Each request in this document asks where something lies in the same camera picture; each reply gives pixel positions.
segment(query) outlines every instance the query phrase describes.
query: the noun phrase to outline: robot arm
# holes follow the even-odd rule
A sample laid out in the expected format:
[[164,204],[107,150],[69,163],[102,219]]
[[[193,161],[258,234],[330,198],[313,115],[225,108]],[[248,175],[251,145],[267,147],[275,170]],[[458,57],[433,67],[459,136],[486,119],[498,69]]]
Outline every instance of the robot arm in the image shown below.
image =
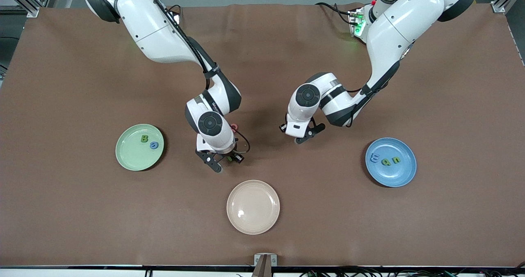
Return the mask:
[[[357,23],[358,26],[351,26],[352,34],[358,37],[365,44],[367,43],[368,29],[390,6],[398,0],[375,0],[372,4],[368,4],[363,8],[357,10],[354,14],[356,18],[351,18],[351,21]],[[449,21],[458,17],[463,13],[474,0],[443,0],[445,9],[438,21]]]
[[[299,144],[312,138],[319,133],[315,124],[313,128],[309,127],[317,108],[321,108],[330,124],[350,127],[361,109],[388,84],[399,68],[399,61],[408,53],[415,40],[444,14],[447,2],[396,0],[372,24],[366,26],[366,47],[372,74],[361,90],[352,97],[332,73],[316,74],[294,92],[288,105],[287,123],[281,125],[281,130],[296,137]],[[309,91],[313,91],[315,96],[319,95],[319,98],[303,101],[309,97],[304,92]]]
[[239,108],[238,88],[222,73],[202,46],[187,37],[160,0],[86,0],[89,8],[105,21],[121,18],[146,57],[154,62],[195,62],[213,86],[186,104],[185,116],[197,133],[196,153],[214,171],[222,170],[215,154],[244,159],[236,152],[234,133],[224,116]]

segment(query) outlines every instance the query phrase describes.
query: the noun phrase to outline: cable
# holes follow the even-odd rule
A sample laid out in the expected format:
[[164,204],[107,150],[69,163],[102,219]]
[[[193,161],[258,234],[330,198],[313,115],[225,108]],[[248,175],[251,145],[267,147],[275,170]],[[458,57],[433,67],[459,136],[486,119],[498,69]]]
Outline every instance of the cable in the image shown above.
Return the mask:
[[[377,94],[378,92],[380,92],[383,88],[385,88],[386,86],[388,85],[388,81],[385,82],[385,84],[383,84],[383,86],[381,86],[380,88],[377,88],[376,90],[373,90],[371,94]],[[352,127],[352,123],[354,121],[354,115],[356,112],[354,112],[356,110],[356,107],[354,107],[352,109],[352,116],[350,117],[350,123],[346,125],[347,128],[350,128]]]
[[457,276],[457,275],[460,275],[460,274],[463,273],[463,271],[465,271],[466,269],[467,269],[467,268],[463,268],[461,271],[457,272],[457,273],[454,274],[454,275],[456,275],[456,276]]
[[[169,15],[169,10],[167,8],[163,7],[159,3],[159,1],[157,1],[157,0],[153,0],[153,1],[155,2],[155,4],[157,4],[157,6],[159,6],[159,8],[161,10],[163,10],[163,13],[164,13],[165,17],[167,17],[167,19],[171,23],[171,25],[178,31],[178,33],[180,34],[180,36],[182,37],[184,42],[186,42],[186,44],[189,46],[189,48],[191,49],[192,53],[195,55],[195,57],[199,61],[199,64],[202,67],[202,70],[203,70],[202,73],[208,73],[208,70],[206,69],[206,64],[204,64],[204,60],[202,60],[201,54],[199,54],[197,49],[195,49],[195,47],[191,44],[191,42],[189,41],[189,39],[186,36],[186,34],[184,33],[184,31],[182,31],[182,28],[179,26],[179,24],[176,21],[174,21],[174,19],[173,19],[173,17],[171,17],[171,15]],[[208,82],[209,82],[209,79],[207,79],[207,81],[206,81],[206,89],[209,88]]]
[[[337,12],[339,12],[340,14],[348,14],[348,12],[344,12],[344,11],[338,10],[338,9],[334,8],[334,6],[332,6],[332,5],[328,4],[328,3],[319,2],[319,3],[316,3],[315,5],[326,6],[326,7],[330,8],[330,9],[333,10],[333,11],[337,11]],[[360,7],[358,7],[358,8],[353,8],[353,9],[350,9],[350,10],[348,10],[348,11],[353,11],[353,10],[356,10],[356,9],[359,9],[359,8],[360,8]]]
[[239,130],[235,130],[236,133],[238,133],[245,141],[246,141],[246,144],[248,145],[248,149],[246,151],[243,151],[243,152],[238,152],[238,151],[235,151],[237,154],[246,154],[247,152],[250,151],[251,149],[251,146],[250,146],[250,142],[248,141],[248,139],[242,134],[239,132]]
[[428,271],[416,271],[416,270],[403,270],[394,273],[394,277],[397,277],[400,273],[408,273],[408,277],[443,277],[440,273],[431,273]]
[[345,23],[348,23],[349,25],[352,25],[352,26],[358,26],[358,23],[353,23],[351,21],[347,21],[343,15],[341,14],[341,12],[339,11],[339,8],[337,8],[337,3],[334,4],[334,7],[336,8],[336,11],[337,11],[337,14],[339,15],[339,17],[345,22]]
[[175,4],[172,7],[170,7],[167,11],[171,11],[173,8],[178,7],[182,11],[182,7],[179,4]]
[[324,3],[324,2],[319,2],[319,3],[316,3],[315,5],[327,6],[327,7],[330,8],[331,10],[337,12],[337,14],[339,15],[339,17],[340,17],[345,23],[348,23],[349,25],[352,25],[352,26],[357,26],[357,25],[358,25],[357,23],[352,23],[352,22],[350,22],[350,21],[347,21],[347,20],[343,17],[343,14],[348,15],[348,12],[349,12],[349,11],[356,10],[356,9],[358,9],[358,8],[353,8],[353,9],[348,10],[347,12],[344,12],[344,11],[339,10],[339,8],[337,7],[337,4],[336,4],[336,3],[334,4],[334,6],[331,6],[330,4],[327,4],[327,3]]
[[[180,6],[179,4],[175,4],[175,5],[173,5],[173,6],[170,7],[167,11],[172,11],[172,9],[175,8],[175,7],[178,7],[178,8],[180,9],[178,13],[175,12],[175,13],[177,13],[177,14],[180,15],[180,14],[182,13],[182,6]],[[194,48],[194,46],[191,45],[188,41],[186,41],[186,43],[190,46],[190,49]],[[199,63],[201,64],[201,66],[202,66],[202,68],[203,68],[203,73],[206,73],[207,71],[206,71],[206,66],[204,66],[204,62],[200,62],[200,61],[199,61]],[[207,78],[207,79],[206,79],[205,90],[208,90],[209,88],[210,88],[210,79]]]

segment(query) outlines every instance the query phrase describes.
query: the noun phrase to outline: beige plate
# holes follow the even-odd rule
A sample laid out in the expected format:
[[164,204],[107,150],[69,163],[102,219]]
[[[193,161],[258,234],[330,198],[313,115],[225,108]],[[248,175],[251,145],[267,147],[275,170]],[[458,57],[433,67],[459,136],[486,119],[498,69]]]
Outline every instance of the beige plate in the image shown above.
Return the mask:
[[231,224],[244,234],[268,231],[277,221],[281,205],[275,190],[265,182],[249,180],[230,193],[226,212]]

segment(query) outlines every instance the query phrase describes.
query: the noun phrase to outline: table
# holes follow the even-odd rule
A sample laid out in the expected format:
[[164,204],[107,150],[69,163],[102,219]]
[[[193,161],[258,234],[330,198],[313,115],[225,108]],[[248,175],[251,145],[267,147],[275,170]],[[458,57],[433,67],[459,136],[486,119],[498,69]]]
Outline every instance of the table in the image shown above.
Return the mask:
[[[297,86],[330,71],[355,89],[370,75],[347,25],[320,6],[283,5],[186,8],[182,25],[242,93],[226,118],[251,141],[245,161],[217,175],[193,153],[184,104],[204,88],[197,65],[151,62],[123,25],[87,9],[43,8],[0,90],[1,265],[238,265],[257,252],[283,266],[523,260],[525,77],[489,5],[435,23],[351,129],[300,146],[278,129]],[[159,127],[167,148],[131,172],[114,146],[139,123]],[[367,145],[386,136],[418,159],[405,187],[365,172]],[[258,236],[226,217],[229,192],[249,179],[281,199]]]

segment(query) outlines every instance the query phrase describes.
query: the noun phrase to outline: plate rim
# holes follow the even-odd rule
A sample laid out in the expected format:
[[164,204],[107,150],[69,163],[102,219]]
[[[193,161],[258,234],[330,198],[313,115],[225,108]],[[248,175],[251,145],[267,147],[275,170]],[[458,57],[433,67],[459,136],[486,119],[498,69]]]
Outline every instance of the plate rim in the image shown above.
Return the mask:
[[[231,200],[231,195],[234,193],[234,191],[242,186],[243,184],[246,184],[248,182],[257,182],[257,183],[262,183],[262,185],[266,186],[266,187],[269,187],[275,194],[275,202],[277,202],[277,217],[275,218],[275,221],[270,225],[270,227],[268,227],[268,229],[262,231],[262,232],[258,232],[258,233],[253,233],[253,232],[245,232],[245,231],[241,231],[237,225],[235,225],[233,223],[233,221],[231,220],[231,214],[230,214],[230,211],[229,211],[229,205],[230,205],[230,200]],[[230,224],[236,229],[238,230],[239,232],[241,232],[242,234],[247,234],[247,235],[259,235],[259,234],[263,234],[264,232],[268,232],[268,230],[270,230],[271,228],[273,228],[273,226],[275,225],[275,223],[277,222],[277,220],[279,219],[279,215],[281,214],[281,200],[279,199],[279,195],[277,194],[277,192],[275,191],[275,189],[270,186],[270,184],[268,184],[267,182],[264,182],[264,181],[261,181],[261,180],[247,180],[247,181],[243,181],[243,182],[240,182],[239,184],[237,184],[232,190],[231,192],[229,193],[228,195],[228,200],[226,201],[226,215],[228,217],[228,220],[230,221]]]
[[[118,154],[118,149],[119,149],[119,145],[121,144],[121,139],[122,137],[124,136],[124,134],[126,134],[128,131],[130,131],[133,127],[139,127],[139,126],[147,126],[147,127],[151,127],[152,129],[154,129],[154,131],[156,131],[161,139],[162,139],[162,148],[161,148],[161,154],[159,156],[159,158],[157,158],[155,160],[154,163],[152,163],[152,165],[146,167],[146,168],[139,168],[139,169],[131,169],[125,165],[122,164],[122,161],[120,160],[119,158],[119,154]],[[157,128],[156,126],[154,125],[151,125],[151,124],[146,124],[146,123],[141,123],[141,124],[135,124],[131,127],[129,127],[128,129],[126,129],[125,131],[123,131],[123,133],[120,135],[120,137],[118,138],[118,140],[116,140],[116,145],[115,145],[115,157],[116,157],[116,160],[117,162],[120,164],[120,166],[124,167],[125,169],[127,170],[130,170],[130,171],[141,171],[141,170],[145,170],[145,169],[148,169],[150,167],[152,167],[153,165],[155,165],[155,163],[157,163],[157,161],[159,161],[160,157],[162,156],[162,153],[164,152],[164,135],[162,134],[162,132],[159,130],[159,128]]]
[[[402,145],[405,145],[405,147],[409,150],[409,156],[411,156],[413,158],[413,161],[414,161],[414,174],[412,175],[412,177],[407,180],[407,182],[405,182],[404,184],[402,185],[388,185],[387,183],[384,183],[384,182],[381,182],[379,181],[373,174],[372,172],[370,171],[370,161],[368,159],[368,157],[370,156],[370,151],[371,151],[371,148],[372,146],[375,144],[375,143],[378,143],[379,141],[381,140],[394,140],[394,141],[397,141],[399,143],[401,143]],[[387,186],[387,187],[390,187],[390,188],[399,188],[399,187],[403,187],[405,185],[408,185],[409,182],[411,182],[414,177],[416,176],[416,172],[418,171],[418,161],[416,160],[416,155],[414,154],[414,152],[412,151],[412,148],[409,147],[408,144],[406,144],[405,142],[399,140],[399,139],[396,139],[396,138],[392,138],[392,137],[384,137],[384,138],[379,138],[373,142],[370,143],[370,146],[368,146],[368,148],[366,149],[366,153],[365,153],[365,165],[366,165],[366,170],[368,171],[368,173],[370,174],[370,176],[375,180],[377,181],[378,183],[380,183],[381,185],[384,185],[384,186]]]

